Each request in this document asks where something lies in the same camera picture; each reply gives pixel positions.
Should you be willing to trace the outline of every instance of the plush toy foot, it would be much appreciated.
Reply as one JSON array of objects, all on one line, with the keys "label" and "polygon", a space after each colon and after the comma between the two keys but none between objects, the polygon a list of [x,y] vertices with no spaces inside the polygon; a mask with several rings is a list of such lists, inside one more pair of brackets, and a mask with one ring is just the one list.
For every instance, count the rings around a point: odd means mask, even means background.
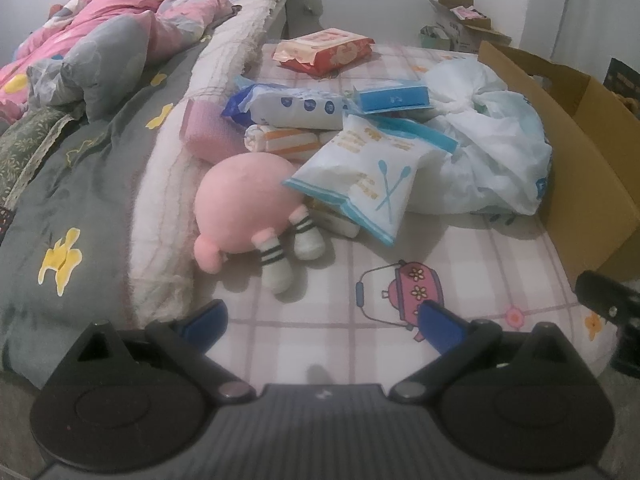
[{"label": "plush toy foot", "polygon": [[198,266],[209,274],[217,274],[222,268],[223,256],[220,248],[208,238],[200,235],[193,246],[193,254]]},{"label": "plush toy foot", "polygon": [[305,206],[302,205],[296,209],[289,217],[289,222],[296,230],[293,250],[298,259],[315,260],[324,254],[324,238],[322,238]]},{"label": "plush toy foot", "polygon": [[260,231],[252,237],[252,243],[260,251],[262,284],[273,294],[287,290],[293,282],[293,271],[275,231]]}]

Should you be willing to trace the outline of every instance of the orange striped towel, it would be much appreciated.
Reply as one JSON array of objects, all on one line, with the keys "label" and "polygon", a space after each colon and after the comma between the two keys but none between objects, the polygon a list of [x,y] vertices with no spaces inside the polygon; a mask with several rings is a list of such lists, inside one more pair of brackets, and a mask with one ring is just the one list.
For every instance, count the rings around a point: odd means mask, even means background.
[{"label": "orange striped towel", "polygon": [[292,162],[305,162],[338,133],[254,124],[244,133],[244,145],[250,152],[273,153]]}]

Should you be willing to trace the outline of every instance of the stuffed animal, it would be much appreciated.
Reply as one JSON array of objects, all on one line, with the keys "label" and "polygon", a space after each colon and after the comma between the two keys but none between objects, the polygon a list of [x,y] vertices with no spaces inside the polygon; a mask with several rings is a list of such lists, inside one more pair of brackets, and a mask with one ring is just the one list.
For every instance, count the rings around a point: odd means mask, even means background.
[{"label": "stuffed animal", "polygon": [[324,239],[306,206],[304,196],[282,182],[295,166],[273,153],[243,153],[226,158],[202,179],[195,199],[200,236],[194,255],[200,268],[220,271],[225,253],[259,250],[262,283],[279,294],[287,290],[293,273],[278,236],[292,225],[294,252],[300,260],[324,253]]}]

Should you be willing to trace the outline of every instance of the red and white wipes package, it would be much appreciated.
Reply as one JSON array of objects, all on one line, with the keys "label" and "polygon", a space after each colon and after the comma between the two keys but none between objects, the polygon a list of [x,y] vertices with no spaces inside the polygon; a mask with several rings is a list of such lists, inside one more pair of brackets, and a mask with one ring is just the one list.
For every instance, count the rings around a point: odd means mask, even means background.
[{"label": "red and white wipes package", "polygon": [[368,56],[373,42],[366,36],[339,28],[328,28],[293,40],[281,41],[273,59],[292,70],[322,76]]}]

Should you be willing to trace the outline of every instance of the cotton swab illustration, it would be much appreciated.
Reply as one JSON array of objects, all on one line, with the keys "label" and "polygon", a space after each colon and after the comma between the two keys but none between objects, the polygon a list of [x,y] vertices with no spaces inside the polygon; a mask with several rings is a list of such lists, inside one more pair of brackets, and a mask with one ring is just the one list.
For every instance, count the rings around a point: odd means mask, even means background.
[{"label": "cotton swab illustration", "polygon": [[391,190],[389,189],[389,182],[386,179],[386,172],[387,172],[387,168],[386,168],[386,162],[384,160],[379,160],[378,161],[378,167],[380,168],[380,171],[382,172],[382,175],[384,177],[385,180],[385,192],[386,192],[386,196],[384,198],[384,200],[378,205],[378,207],[376,208],[376,211],[378,211],[383,205],[385,205],[385,202],[387,204],[387,208],[389,211],[389,221],[392,221],[391,218],[391,195],[393,195],[394,191],[396,189],[398,189],[398,186],[400,186],[400,183],[406,179],[407,177],[409,177],[411,175],[411,167],[410,166],[405,166],[404,168],[402,168],[402,172],[400,173],[400,178],[398,178],[398,181],[394,184],[394,186],[391,188]]}]

